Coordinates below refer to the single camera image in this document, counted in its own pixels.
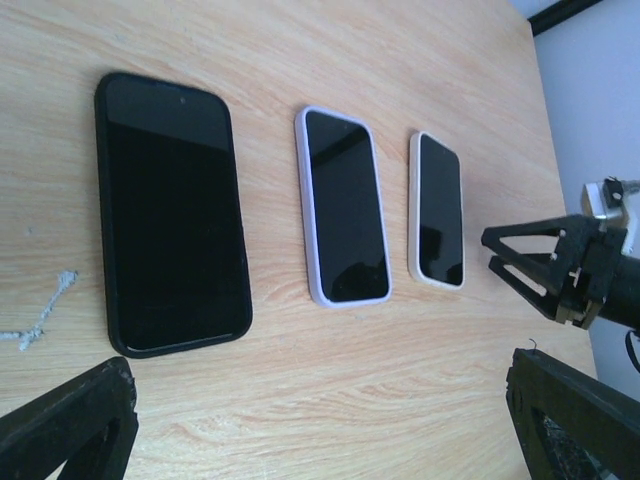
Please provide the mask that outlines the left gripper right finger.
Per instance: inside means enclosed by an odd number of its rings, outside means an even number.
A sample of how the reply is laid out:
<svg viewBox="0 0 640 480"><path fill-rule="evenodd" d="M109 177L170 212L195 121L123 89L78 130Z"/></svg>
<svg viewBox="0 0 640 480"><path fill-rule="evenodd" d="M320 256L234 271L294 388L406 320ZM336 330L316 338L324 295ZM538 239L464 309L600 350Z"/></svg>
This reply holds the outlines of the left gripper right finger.
<svg viewBox="0 0 640 480"><path fill-rule="evenodd" d="M639 402L537 349L517 348L506 401L533 479L637 479Z"/></svg>

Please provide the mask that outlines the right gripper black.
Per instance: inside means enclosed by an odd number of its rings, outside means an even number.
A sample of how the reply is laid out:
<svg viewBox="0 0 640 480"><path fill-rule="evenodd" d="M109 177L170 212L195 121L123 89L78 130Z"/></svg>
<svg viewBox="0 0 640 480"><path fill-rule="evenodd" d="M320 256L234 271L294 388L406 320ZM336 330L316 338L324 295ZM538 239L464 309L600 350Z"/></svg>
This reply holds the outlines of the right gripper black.
<svg viewBox="0 0 640 480"><path fill-rule="evenodd" d="M628 231L585 215L488 227L489 269L549 320L587 330L601 317L639 328L639 260L623 252ZM506 238L556 238L548 255L525 255Z"/></svg>

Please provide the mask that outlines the clear phone case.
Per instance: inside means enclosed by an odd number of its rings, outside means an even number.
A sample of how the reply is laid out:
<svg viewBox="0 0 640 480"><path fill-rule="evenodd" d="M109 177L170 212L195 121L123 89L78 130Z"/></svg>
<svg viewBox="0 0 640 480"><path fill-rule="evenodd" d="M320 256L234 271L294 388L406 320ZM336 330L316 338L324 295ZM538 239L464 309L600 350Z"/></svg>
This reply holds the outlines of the clear phone case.
<svg viewBox="0 0 640 480"><path fill-rule="evenodd" d="M430 280L424 277L420 273L418 264L418 237L419 237L419 201L420 201L420 186L419 186L419 142L420 136L426 134L439 143L443 144L447 148L445 143L439 139L433 137L427 132L418 131L414 133L410 138L409 144L409 207L408 207L408 267L412 277L424 284L433 285L435 287L447 289L447 290L459 290L463 287L464 283L460 287L450 287L445 284ZM461 178L461 194L462 194L462 215L463 215L463 189ZM464 282L465 282L465 245L464 245Z"/></svg>

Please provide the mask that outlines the dark blue phone screen up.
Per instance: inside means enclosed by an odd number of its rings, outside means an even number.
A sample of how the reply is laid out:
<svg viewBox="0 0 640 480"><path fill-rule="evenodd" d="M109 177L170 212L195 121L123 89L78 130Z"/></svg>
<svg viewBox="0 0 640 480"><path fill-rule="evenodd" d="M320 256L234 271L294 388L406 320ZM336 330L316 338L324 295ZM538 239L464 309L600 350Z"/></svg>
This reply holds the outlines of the dark blue phone screen up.
<svg viewBox="0 0 640 480"><path fill-rule="evenodd" d="M419 142L420 273L450 287L464 283L461 172L457 155L432 137Z"/></svg>

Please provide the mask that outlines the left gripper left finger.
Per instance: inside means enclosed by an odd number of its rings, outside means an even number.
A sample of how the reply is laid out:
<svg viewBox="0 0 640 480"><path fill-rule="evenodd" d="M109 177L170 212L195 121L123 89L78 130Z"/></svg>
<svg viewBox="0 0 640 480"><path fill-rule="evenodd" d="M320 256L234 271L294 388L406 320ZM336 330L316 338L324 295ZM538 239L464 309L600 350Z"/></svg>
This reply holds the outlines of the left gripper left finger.
<svg viewBox="0 0 640 480"><path fill-rule="evenodd" d="M127 360L112 357L1 418L1 477L122 479L139 428Z"/></svg>

